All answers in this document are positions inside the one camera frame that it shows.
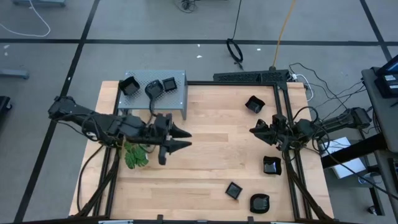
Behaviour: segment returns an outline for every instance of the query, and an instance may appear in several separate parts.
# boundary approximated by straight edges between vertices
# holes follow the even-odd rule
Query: gray concrete floor
[[[398,41],[398,32],[391,29],[398,2],[366,2],[384,40]],[[38,7],[52,28],[47,38],[79,39],[92,3],[93,0],[67,0],[66,8]],[[184,14],[172,0],[101,0],[88,38],[212,40],[232,36],[238,0],[202,0],[197,5],[197,11]],[[235,39],[277,40],[289,5],[288,0],[243,1]],[[14,6],[10,0],[0,0],[0,21],[19,32],[46,32],[31,9]],[[0,28],[0,39],[3,38],[25,37]],[[297,1],[282,39],[377,41],[359,0]],[[14,220],[50,123],[47,110],[60,94],[76,47],[77,44],[0,44],[0,68],[30,71],[28,80],[0,78],[0,95],[10,96],[14,105],[0,130],[0,223]],[[275,45],[240,47],[245,70],[266,70],[271,65]],[[398,54],[398,47],[389,50],[393,56]],[[362,69],[381,66],[386,59],[378,46],[281,46],[277,68],[288,68],[294,62],[316,70],[334,92],[340,92],[359,81]],[[134,69],[184,69],[189,80],[212,80],[214,73],[239,71],[223,44],[85,44],[68,94],[79,104],[94,108],[103,80],[120,80],[125,70]],[[294,70],[311,83],[322,84],[311,72],[300,67]],[[321,89],[314,90],[310,105],[318,106],[327,98]],[[320,117],[339,105],[333,100],[319,107]],[[354,95],[346,106],[369,107],[367,93]],[[334,115],[342,112],[340,108]],[[359,139],[355,130],[343,130],[332,136]],[[85,144],[86,139],[72,130],[56,127],[24,221],[68,215]],[[385,195],[381,193],[386,216],[370,215],[366,212],[372,205],[367,189],[342,187],[334,175],[325,172],[336,218],[346,222],[394,222]]]

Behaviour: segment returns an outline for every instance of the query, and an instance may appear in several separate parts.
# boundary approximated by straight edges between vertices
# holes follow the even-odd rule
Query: floor
[[[244,40],[239,46],[246,71],[271,66],[290,3],[242,2],[235,40]],[[52,130],[47,110],[55,96],[67,94],[94,108],[101,82],[123,79],[125,70],[186,70],[188,80],[212,80],[214,73],[240,71],[224,44],[234,32],[238,0],[201,0],[191,14],[180,12],[173,0],[66,0],[66,4],[37,6],[52,29],[46,38],[30,39],[0,28],[0,68],[30,72],[28,80],[0,78],[0,95],[10,96],[14,106],[0,129],[0,223],[68,215],[86,139],[63,126]],[[300,62],[317,71],[331,90],[341,92],[359,82],[362,69],[381,66],[398,54],[398,32],[391,29],[397,7],[396,0],[297,1],[276,66],[286,69]],[[0,21],[18,32],[46,33],[29,7],[10,0],[0,0]],[[310,83],[323,85],[312,72],[292,68]],[[310,105],[327,100],[323,90],[313,89]],[[339,105],[332,100],[317,110],[324,118]],[[371,104],[364,91],[345,105]],[[340,107],[332,115],[343,111]],[[360,139],[349,129],[332,135],[342,136]],[[369,190],[343,187],[329,171],[325,173],[336,218],[358,223],[394,220],[385,195],[380,193],[386,216],[368,214]]]

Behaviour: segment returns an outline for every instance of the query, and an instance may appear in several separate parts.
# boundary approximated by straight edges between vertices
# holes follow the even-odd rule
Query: wooden tabletop
[[[292,112],[307,106],[302,83],[288,83]],[[113,112],[118,82],[102,83],[96,111]],[[256,95],[266,103],[254,114],[245,106],[250,96]],[[249,128],[261,118],[271,123],[276,114],[274,92],[268,86],[189,86],[187,120],[179,111],[173,111],[175,124],[192,133],[192,146],[167,155],[166,166],[157,161],[158,149],[149,154],[149,163],[143,168],[128,169],[124,151],[119,166],[111,218],[151,219],[163,214],[166,220],[229,220],[244,221],[253,216],[255,221],[293,221],[289,185],[282,160],[282,175],[267,175],[262,171],[264,156],[281,157],[275,146],[255,138]],[[143,121],[148,111],[134,111]],[[309,110],[299,118],[310,119]],[[99,145],[88,141],[83,163]],[[307,189],[326,214],[333,216],[329,194],[318,154],[302,150],[302,164]],[[88,201],[98,186],[104,151],[86,167],[81,187],[81,206]],[[225,194],[230,182],[243,188],[238,200]],[[302,197],[296,188],[300,214],[304,217]],[[101,212],[108,191],[103,195]],[[270,196],[270,210],[265,214],[249,211],[253,194]],[[75,214],[76,193],[70,214]]]

